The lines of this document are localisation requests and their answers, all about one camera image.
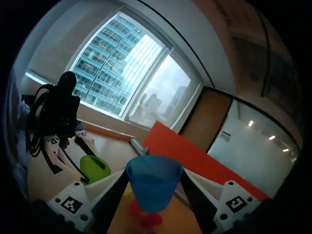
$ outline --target window frame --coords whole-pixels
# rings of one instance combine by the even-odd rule
[[[128,108],[128,111],[125,113],[124,116],[124,121],[129,122],[131,124],[140,126],[141,128],[145,128],[150,130],[150,128],[141,125],[137,122],[131,121],[130,119],[130,114],[135,110],[137,104],[139,103],[139,101],[142,98],[142,95],[145,92],[145,89],[147,88],[147,86],[149,85],[150,81],[153,79],[155,73],[157,72],[157,70],[159,69],[159,67],[161,66],[162,62],[166,59],[166,57],[170,55],[171,58],[180,66],[180,68],[187,74],[187,76],[190,78],[191,82],[194,80],[198,80],[198,85],[194,86],[194,93],[192,94],[190,100],[188,101],[188,103],[186,104],[186,106],[183,108],[183,111],[181,112],[181,114],[179,116],[177,116],[173,121],[171,126],[169,127],[170,129],[173,129],[176,125],[177,122],[181,119],[181,116],[183,115],[183,113],[186,111],[186,107],[193,101],[193,98],[195,98],[195,94],[198,92],[198,90],[200,89],[200,87],[202,86],[202,82],[197,79],[196,73],[193,72],[189,66],[186,66],[186,64],[184,64],[184,66],[181,66],[181,64],[183,64],[183,60],[181,60],[181,55],[174,49],[172,50],[168,50],[165,51],[162,54],[162,57],[159,59],[158,63],[155,64],[154,66],[151,67],[151,71],[150,73],[147,73],[146,75],[148,75],[148,77],[146,78],[144,84],[142,84],[142,86],[140,87],[140,90],[136,93],[136,97],[133,99],[133,102],[131,103],[131,106]]]
[[[128,122],[130,124],[133,124],[135,126],[138,126],[140,128],[143,128],[145,130],[150,130],[149,127],[146,127],[144,125],[141,125],[139,123],[133,122],[129,119],[130,113],[134,110],[136,107],[137,103],[140,101],[142,94],[144,93],[146,87],[152,80],[154,74],[157,72],[157,69],[161,66],[162,62],[164,59],[170,55],[174,61],[181,67],[181,69],[189,76],[191,81],[193,80],[198,80],[199,84],[195,88],[194,92],[197,92],[198,88],[203,84],[202,79],[200,79],[200,75],[198,71],[196,70],[195,67],[193,67],[191,61],[188,61],[186,55],[183,53],[177,52],[179,48],[174,48],[173,44],[170,43],[170,41],[165,38],[156,28],[154,28],[149,22],[147,22],[144,18],[141,16],[137,15],[135,12],[132,10],[122,7],[119,9],[110,19],[108,19],[91,37],[90,39],[86,40],[85,45],[82,47],[78,55],[76,55],[76,58],[74,59],[72,65],[70,66],[70,71],[74,69],[76,64],[79,62],[80,57],[83,55],[85,52],[86,48],[88,45],[94,40],[94,38],[112,21],[114,20],[118,15],[121,15],[124,17],[126,20],[134,24],[137,28],[140,28],[142,31],[144,31],[151,39],[153,39],[157,44],[162,46],[163,48],[157,55],[156,59],[154,62],[151,64],[145,75],[143,76],[142,80],[139,82],[139,84],[132,90],[131,94],[129,95],[129,98],[125,102],[122,110],[121,110],[121,115],[116,115],[114,113],[110,113],[106,110],[103,110],[101,108],[98,108],[92,104],[89,104],[85,101],[81,101],[82,104],[93,108],[105,115],[108,115],[110,117],[122,120],[124,122]],[[191,99],[187,103],[189,105],[193,99],[196,98],[195,93],[191,96]],[[170,128],[174,128],[177,125],[177,122],[181,119],[181,116],[184,114],[186,111],[187,106],[183,109],[181,114],[175,118],[175,120],[172,123],[172,126]]]

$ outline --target white wall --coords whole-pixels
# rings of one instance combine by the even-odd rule
[[[225,50],[227,60],[230,64],[235,86],[237,86],[237,83],[239,82],[239,78],[241,76],[242,67],[237,47],[234,44],[232,34],[228,28],[227,19],[219,10],[215,0],[193,0],[193,2],[202,11],[202,13],[211,23],[216,34],[218,35],[218,38],[222,43],[223,49]]]
[[[29,62],[34,55],[39,43],[41,42],[44,35],[50,29],[50,27],[55,23],[55,21],[64,14],[72,5],[77,2],[76,0],[66,0],[58,3],[54,8],[52,8],[48,14],[46,14],[34,27],[32,32],[27,37],[24,45],[20,49],[18,57],[14,63],[14,71],[17,80],[18,88],[21,87],[20,81],[23,79],[25,71],[29,65]]]
[[[172,27],[154,11],[136,0],[120,0],[144,16],[178,46],[194,64],[207,86],[211,83],[188,45]],[[235,94],[232,70],[222,43],[213,26],[191,0],[143,0],[164,16],[187,40],[207,69],[216,89]]]
[[[228,117],[222,131],[230,140],[219,136],[208,154],[273,197],[293,166],[287,154],[237,118]]]
[[[108,1],[76,1],[50,26],[28,68],[51,83],[57,83],[90,37],[118,9],[118,5]]]
[[[255,85],[251,84],[250,81],[241,83],[239,89],[239,98],[254,104],[278,120],[294,137],[299,147],[302,147],[303,138],[297,124],[281,107],[268,97],[261,97],[260,90],[255,88]]]

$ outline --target building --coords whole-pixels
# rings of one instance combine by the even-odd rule
[[[187,87],[180,86],[177,90],[177,92],[174,94],[173,98],[171,99],[171,102],[169,103],[164,116],[166,118],[170,118],[174,110],[178,107],[179,102],[182,100],[183,95],[186,91]]]
[[[77,77],[74,95],[121,115],[132,92],[129,81],[122,76],[126,58],[144,35],[121,15],[110,21],[88,44],[72,69]]]
[[[150,112],[157,113],[162,101],[157,98],[156,94],[152,94],[145,103],[145,107],[148,108]]]

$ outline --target window sill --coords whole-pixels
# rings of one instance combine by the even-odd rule
[[[38,84],[40,84],[40,85],[45,85],[45,84],[49,83],[49,82],[46,81],[44,78],[38,76],[37,74],[34,74],[34,73],[32,73],[32,72],[29,72],[29,71],[27,71],[27,72],[25,73],[25,76],[27,76],[28,78],[32,79],[33,81],[35,81],[36,83],[38,83]],[[130,125],[132,125],[132,126],[134,126],[134,127],[140,128],[140,129],[142,129],[142,130],[145,130],[145,131],[150,131],[150,130],[151,130],[151,129],[149,129],[149,128],[144,128],[144,127],[142,127],[142,126],[133,124],[133,123],[131,123],[131,122],[127,122],[127,121],[125,121],[123,118],[121,118],[121,117],[119,117],[119,116],[115,116],[115,115],[113,115],[113,114],[111,114],[111,113],[108,113],[108,112],[106,112],[106,111],[104,111],[104,110],[98,108],[98,107],[92,106],[91,104],[88,104],[88,103],[86,103],[86,102],[84,102],[84,101],[80,101],[80,104],[81,104],[81,105],[84,105],[84,106],[87,106],[87,107],[89,107],[89,108],[91,108],[91,109],[93,109],[93,110],[96,110],[96,111],[98,111],[98,112],[100,112],[100,113],[102,113],[102,114],[104,114],[104,115],[107,115],[107,116],[109,116],[109,117],[111,117],[111,118],[117,119],[117,120],[122,121],[122,122],[124,122],[124,123],[130,124]]]

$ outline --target sky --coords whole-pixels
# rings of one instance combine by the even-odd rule
[[[129,83],[127,82],[128,86],[126,90],[129,90],[132,85],[133,87],[139,85],[161,49],[160,45],[148,35],[145,35],[130,51],[125,58],[127,64],[122,72],[122,76],[129,81]],[[146,100],[150,95],[155,93],[157,98],[162,101],[158,112],[163,113],[178,88],[180,86],[187,87],[189,83],[190,78],[171,58],[171,56],[168,55],[145,90],[145,93],[147,94]]]

